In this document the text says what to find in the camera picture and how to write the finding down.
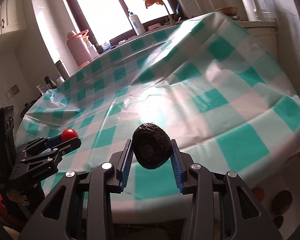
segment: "electrical outlet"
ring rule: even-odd
[[[18,86],[14,85],[8,91],[6,91],[7,98],[11,99],[14,95],[16,95],[19,92],[20,92],[20,90],[19,90]]]
[[[11,91],[11,89],[9,89],[8,91],[6,91],[6,95],[7,95],[8,99],[11,99],[14,96],[14,94]]]

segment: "teal and white tablecloth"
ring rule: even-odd
[[[250,185],[275,172],[300,145],[300,99],[258,41],[221,13],[150,33],[101,55],[28,111],[17,145],[75,129],[82,146],[43,182],[91,171],[153,122],[210,171],[237,171]],[[173,220],[189,212],[170,161],[146,170],[135,160],[112,195],[114,222]]]

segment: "wooden bowl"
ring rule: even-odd
[[[224,7],[215,10],[215,12],[222,12],[223,14],[227,16],[236,16],[238,14],[238,8],[235,6],[230,6],[230,7]]]

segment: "orange cloth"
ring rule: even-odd
[[[162,0],[144,0],[144,1],[145,1],[146,8],[148,8],[150,5],[153,5],[155,3],[164,5],[164,2]]]

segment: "white kettle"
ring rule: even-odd
[[[264,20],[263,13],[258,0],[242,0],[249,21]]]

